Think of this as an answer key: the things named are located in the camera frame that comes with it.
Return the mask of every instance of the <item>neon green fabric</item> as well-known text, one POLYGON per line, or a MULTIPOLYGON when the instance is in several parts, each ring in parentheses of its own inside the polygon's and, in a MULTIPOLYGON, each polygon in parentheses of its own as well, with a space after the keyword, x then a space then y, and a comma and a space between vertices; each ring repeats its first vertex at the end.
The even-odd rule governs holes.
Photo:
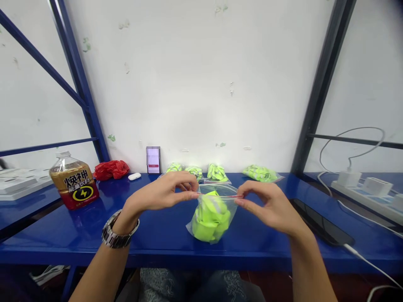
POLYGON ((171 163, 171 165, 168 167, 166 173, 171 172, 171 171, 182 171, 182 165, 179 163, 171 163))
POLYGON ((277 179, 275 171, 257 165, 250 165, 242 173, 260 182, 273 182, 277 179))
POLYGON ((224 168, 219 165, 210 164, 207 171, 207 178, 216 182, 227 182, 228 177, 225 175, 224 168))
POLYGON ((194 176, 196 176, 197 179, 203 178, 202 169, 197 166, 189 166, 185 169, 185 171, 188 171, 189 173, 193 174, 194 176))
POLYGON ((220 239, 230 224, 230 212, 217 191, 200 197, 201 202, 196 208, 192 219, 192 231, 195 238, 212 242, 220 239))

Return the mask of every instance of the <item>hand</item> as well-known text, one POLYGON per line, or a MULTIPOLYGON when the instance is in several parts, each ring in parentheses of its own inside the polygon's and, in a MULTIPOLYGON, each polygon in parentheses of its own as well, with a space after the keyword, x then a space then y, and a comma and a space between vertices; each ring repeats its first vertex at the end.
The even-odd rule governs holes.
POLYGON ((187 171, 168 172, 161 178, 134 192, 127 200, 113 226, 118 234, 127 234, 134 229, 137 219, 145 210, 160 210, 175 204, 196 199, 199 188, 196 176, 187 171), (175 188, 183 192, 175 193, 175 188))
POLYGON ((296 236, 301 231, 309 231, 307 225, 276 184, 248 180, 239 187, 237 195, 246 197, 249 192, 256 193, 264 206, 261 207, 243 198, 235 200, 235 203, 256 215, 265 225, 290 236, 296 236))

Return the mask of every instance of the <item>white wall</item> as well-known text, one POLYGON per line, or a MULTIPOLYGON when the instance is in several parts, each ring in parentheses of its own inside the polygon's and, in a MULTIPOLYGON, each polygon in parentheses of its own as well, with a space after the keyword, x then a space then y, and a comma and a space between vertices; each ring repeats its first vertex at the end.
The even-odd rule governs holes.
MULTIPOLYGON (((112 159, 144 172, 145 147, 157 145, 164 167, 181 161, 206 169, 215 161, 227 172, 250 164, 289 171, 333 1, 66 5, 78 46, 86 50, 84 38, 91 44, 81 57, 104 135, 116 137, 107 140, 112 159)), ((73 85, 46 1, 2 0, 0 8, 73 85)), ((1 149, 89 137, 79 106, 4 32, 1 149)), ((66 148, 96 165, 91 143, 66 148)), ((5 159, 48 167, 54 151, 5 159)))
POLYGON ((81 54, 104 134, 116 137, 112 158, 144 172, 145 147, 161 146, 164 168, 215 161, 227 172, 250 164, 289 171, 332 7, 69 1, 77 43, 91 44, 81 54), (228 9, 215 13, 217 5, 228 9))
MULTIPOLYGON (((318 134, 337 135, 351 128, 375 126, 387 141, 403 143, 403 18, 398 1, 358 0, 351 17, 319 122, 318 134)), ((379 140, 377 130, 345 136, 379 140)), ((315 139, 307 172, 322 171, 319 152, 326 140, 315 139)), ((347 158, 371 146, 331 142, 323 163, 334 172, 345 170, 347 158)), ((378 148, 352 159, 361 172, 402 172, 403 151, 378 148)))
MULTIPOLYGON (((74 87, 47 1, 1 0, 1 10, 74 87)), ((8 150, 90 137, 78 104, 0 25, 0 149, 8 150)), ((98 164, 92 143, 60 147, 98 164)), ((10 167, 49 168, 56 148, 6 156, 10 167)))

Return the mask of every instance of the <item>charging cable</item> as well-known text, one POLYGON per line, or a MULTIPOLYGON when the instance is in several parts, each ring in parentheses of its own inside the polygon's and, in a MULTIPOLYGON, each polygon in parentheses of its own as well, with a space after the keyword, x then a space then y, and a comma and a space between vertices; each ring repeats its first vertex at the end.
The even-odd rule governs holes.
POLYGON ((376 292, 379 289, 383 289, 383 288, 399 289, 398 287, 391 286, 391 285, 379 285, 379 286, 376 286, 369 292, 369 295, 368 295, 368 298, 367 298, 366 302, 371 302, 372 296, 374 295, 374 292, 376 292))
MULTIPOLYGON (((383 130, 383 129, 381 129, 381 128, 378 128, 378 127, 358 127, 358 128, 353 128, 353 129, 346 130, 346 131, 344 131, 344 132, 342 132, 342 133, 340 133, 340 134, 337 134, 336 137, 338 137, 338 136, 340 136, 340 135, 343 135, 344 133, 347 133, 347 132, 350 132, 350 131, 354 131, 354 130, 358 130, 358 129, 377 129, 377 130, 379 130, 379 131, 382 132, 382 137, 381 137, 381 139, 379 140, 379 142, 378 142, 375 146, 373 146, 371 149, 369 149, 368 151, 366 151, 366 152, 364 152, 364 153, 361 153, 361 154, 359 154, 359 155, 350 156, 350 157, 348 158, 348 162, 349 162, 348 168, 349 168, 349 169, 351 169, 351 165, 352 165, 351 159, 352 159, 352 158, 360 157, 360 156, 363 156, 363 155, 365 155, 365 154, 368 154, 368 153, 371 152, 371 151, 374 151, 376 148, 378 148, 378 147, 385 141, 386 132, 385 132, 385 130, 383 130)), ((323 153, 323 150, 326 148, 326 146, 327 146, 331 141, 332 141, 332 139, 329 139, 329 140, 325 143, 325 145, 323 146, 323 148, 320 150, 320 154, 319 154, 319 163, 320 163, 320 165, 321 165, 326 171, 328 171, 328 172, 330 172, 330 173, 335 173, 335 172, 332 172, 332 171, 326 169, 326 167, 325 167, 325 166, 323 165, 323 163, 322 163, 322 153, 323 153)))
POLYGON ((400 288, 401 290, 403 290, 403 286, 401 286, 399 283, 396 282, 395 279, 393 279, 391 276, 389 276, 387 273, 385 273, 383 270, 381 270, 380 268, 376 267, 375 265, 373 265, 371 262, 369 262, 367 259, 365 259, 359 252, 357 252, 355 249, 353 249, 351 246, 349 246, 348 244, 343 244, 343 246, 353 255, 355 255, 356 257, 360 258, 361 260, 365 261, 366 263, 368 263, 370 266, 372 266, 373 268, 377 269, 378 271, 380 271, 382 274, 384 274, 386 277, 388 277, 394 284, 396 284, 398 286, 398 288, 400 288))
MULTIPOLYGON (((380 141, 379 141, 373 148, 371 148, 371 149, 369 149, 368 151, 366 151, 366 152, 364 152, 364 153, 361 153, 361 154, 359 154, 359 155, 355 155, 355 156, 349 157, 349 158, 348 158, 349 166, 348 166, 348 168, 347 168, 348 170, 351 170, 351 159, 352 159, 352 158, 356 158, 356 157, 359 157, 359 156, 368 154, 368 153, 371 152, 371 151, 374 151, 376 148, 378 148, 378 147, 385 141, 385 137, 386 137, 386 132, 385 132, 385 130, 383 130, 383 129, 381 129, 381 128, 378 128, 378 127, 358 127, 358 128, 353 128, 353 129, 344 131, 344 132, 342 132, 342 133, 340 133, 340 134, 337 134, 336 136, 340 136, 340 135, 343 135, 344 133, 347 133, 347 132, 350 132, 350 131, 353 131, 353 130, 357 130, 357 129, 377 129, 377 130, 379 130, 379 131, 382 132, 382 137, 381 137, 380 141)), ((325 169, 325 171, 319 173, 318 176, 317 176, 317 179, 318 179, 318 181, 326 188, 326 190, 329 192, 330 197, 333 197, 332 191, 330 190, 330 188, 329 188, 329 187, 322 181, 322 179, 321 179, 321 176, 324 175, 324 174, 326 174, 326 173, 339 174, 339 173, 330 171, 330 170, 327 169, 327 168, 323 165, 323 163, 322 163, 322 154, 323 154, 323 150, 324 150, 324 149, 326 148, 326 146, 330 143, 330 141, 332 141, 332 139, 329 139, 329 140, 325 143, 325 145, 323 146, 323 148, 320 150, 320 154, 319 154, 319 163, 320 163, 321 166, 325 169)), ((391 190, 391 191, 394 192, 395 194, 399 194, 399 192, 397 192, 397 191, 395 191, 395 190, 391 190)), ((358 214, 358 213, 355 212, 354 210, 352 210, 352 209, 350 209, 349 207, 347 207, 346 205, 344 205, 340 200, 338 200, 338 202, 339 202, 339 204, 342 205, 344 208, 350 210, 351 212, 355 213, 356 215, 358 215, 358 216, 360 216, 360 217, 362 217, 362 218, 364 218, 364 219, 366 219, 366 220, 369 220, 369 221, 371 221, 371 222, 373 222, 373 223, 375 223, 375 224, 378 224, 379 226, 381 226, 381 227, 383 227, 383 228, 385 228, 385 229, 387 229, 387 230, 393 232, 394 234, 398 235, 400 238, 403 238, 403 236, 402 236, 401 234, 395 232, 394 230, 388 228, 387 226, 384 226, 383 224, 380 224, 380 223, 378 223, 378 222, 376 222, 376 221, 374 221, 374 220, 372 220, 372 219, 366 218, 366 217, 364 217, 364 216, 358 214)))
MULTIPOLYGON (((368 154, 368 153, 371 152, 371 151, 374 151, 376 148, 378 148, 378 147, 385 141, 386 132, 385 132, 385 130, 383 130, 383 129, 381 129, 381 128, 378 128, 378 127, 358 127, 358 128, 353 128, 353 129, 349 129, 349 130, 346 130, 346 131, 344 131, 344 132, 342 132, 342 133, 337 134, 336 137, 338 137, 338 136, 340 136, 340 135, 343 135, 343 134, 345 134, 345 133, 347 133, 347 132, 351 132, 351 131, 358 130, 358 129, 376 129, 376 130, 381 131, 382 137, 381 137, 381 139, 379 140, 379 142, 378 142, 375 146, 373 146, 371 149, 369 149, 368 151, 366 151, 366 152, 364 152, 364 153, 361 153, 361 154, 359 154, 359 155, 350 156, 350 157, 348 158, 349 165, 348 165, 347 170, 351 170, 351 165, 352 165, 351 159, 356 158, 356 157, 363 156, 363 155, 365 155, 365 154, 368 154)), ((325 143, 325 145, 322 147, 322 149, 320 150, 320 153, 319 153, 319 163, 320 163, 320 165, 325 169, 325 171, 323 171, 322 173, 320 173, 320 174, 317 176, 317 179, 318 179, 318 181, 327 189, 327 191, 329 192, 329 195, 330 195, 331 197, 333 197, 333 194, 332 194, 332 191, 330 190, 330 188, 329 188, 327 185, 325 185, 325 183, 324 183, 324 182, 322 181, 322 179, 320 178, 323 174, 328 173, 328 172, 329 172, 329 173, 333 173, 333 174, 339 174, 339 173, 337 173, 337 172, 332 172, 332 171, 330 171, 330 170, 327 169, 327 168, 324 166, 324 164, 322 163, 322 154, 323 154, 323 150, 326 148, 326 146, 327 146, 331 141, 332 141, 332 139, 329 139, 329 140, 325 143)))

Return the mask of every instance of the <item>phone screen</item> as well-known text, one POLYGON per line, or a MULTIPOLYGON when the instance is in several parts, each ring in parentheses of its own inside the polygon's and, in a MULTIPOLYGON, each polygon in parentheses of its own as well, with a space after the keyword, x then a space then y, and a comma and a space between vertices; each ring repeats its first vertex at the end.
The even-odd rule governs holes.
POLYGON ((147 171, 150 174, 160 173, 160 148, 147 147, 147 171))
POLYGON ((322 240, 330 245, 353 245, 355 240, 338 226, 324 218, 299 199, 290 199, 291 204, 302 217, 309 228, 322 240))

